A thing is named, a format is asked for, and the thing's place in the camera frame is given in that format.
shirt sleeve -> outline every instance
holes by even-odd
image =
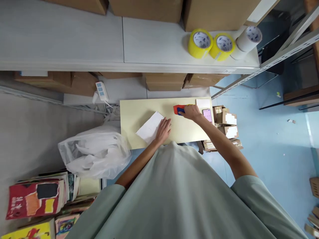
[[[258,177],[241,176],[231,189],[276,238],[308,238]]]
[[[114,184],[104,188],[88,210],[83,212],[66,239],[93,239],[113,212],[125,188]]]

smartphone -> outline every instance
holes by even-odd
[[[212,121],[212,114],[210,113],[210,109],[203,110],[203,115],[205,116],[205,118],[206,118],[209,122],[213,123],[213,121]]]

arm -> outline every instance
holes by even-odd
[[[187,105],[184,110],[185,113],[179,113],[185,118],[193,120],[205,131],[217,151],[229,164],[235,179],[244,175],[253,175],[257,177],[257,174],[240,150],[199,112],[196,105]]]
[[[127,190],[138,174],[145,167],[147,162],[153,157],[156,150],[167,140],[170,134],[171,119],[162,119],[157,130],[155,139],[149,146],[136,158],[136,160],[127,168],[127,170],[119,177],[115,184],[125,187]]]

brown cardboard box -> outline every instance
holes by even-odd
[[[142,73],[138,72],[94,72],[97,75],[104,76],[106,79],[122,79],[142,77]]]
[[[181,91],[187,74],[145,73],[149,91]]]
[[[218,127],[218,129],[229,139],[239,137],[237,126],[222,126]]]
[[[178,23],[183,0],[109,0],[115,16]]]
[[[224,108],[222,109],[221,113],[216,114],[216,117],[217,117],[216,123],[237,125],[237,115],[227,113],[227,111],[229,112],[229,109]]]
[[[46,2],[56,3],[67,7],[72,7],[88,12],[105,15],[107,11],[107,0],[44,0]]]
[[[215,123],[217,123],[217,114],[222,112],[229,112],[229,109],[225,108],[223,105],[213,106],[213,116],[214,116]]]
[[[187,74],[184,73],[145,73],[146,83],[148,82],[167,82],[184,83]]]
[[[230,139],[230,141],[232,141],[233,145],[235,145],[238,149],[243,149],[243,145],[241,143],[241,141],[239,139]]]
[[[309,181],[313,196],[319,198],[319,177],[310,178]]]
[[[189,83],[192,85],[199,85],[203,87],[210,87],[216,85],[227,74],[189,74]]]
[[[181,91],[183,83],[155,83],[147,82],[147,88],[149,91]]]
[[[19,71],[15,71],[14,79],[40,88],[71,87],[71,73],[68,71],[48,71],[48,76],[21,76]]]
[[[63,93],[83,96],[93,96],[98,79],[89,72],[72,72],[72,87],[64,89]]]
[[[241,141],[239,139],[230,139],[230,141],[233,143],[233,145],[235,145],[238,149],[243,149],[243,145],[241,143]],[[211,152],[211,151],[217,151],[215,146],[213,145],[212,141],[211,140],[204,140],[202,141],[203,143],[203,147],[204,147],[204,150],[207,151],[207,152]]]
[[[185,0],[186,32],[196,28],[207,31],[238,30],[261,0]]]

red book cover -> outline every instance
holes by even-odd
[[[57,213],[60,180],[15,184],[9,187],[6,219]]]

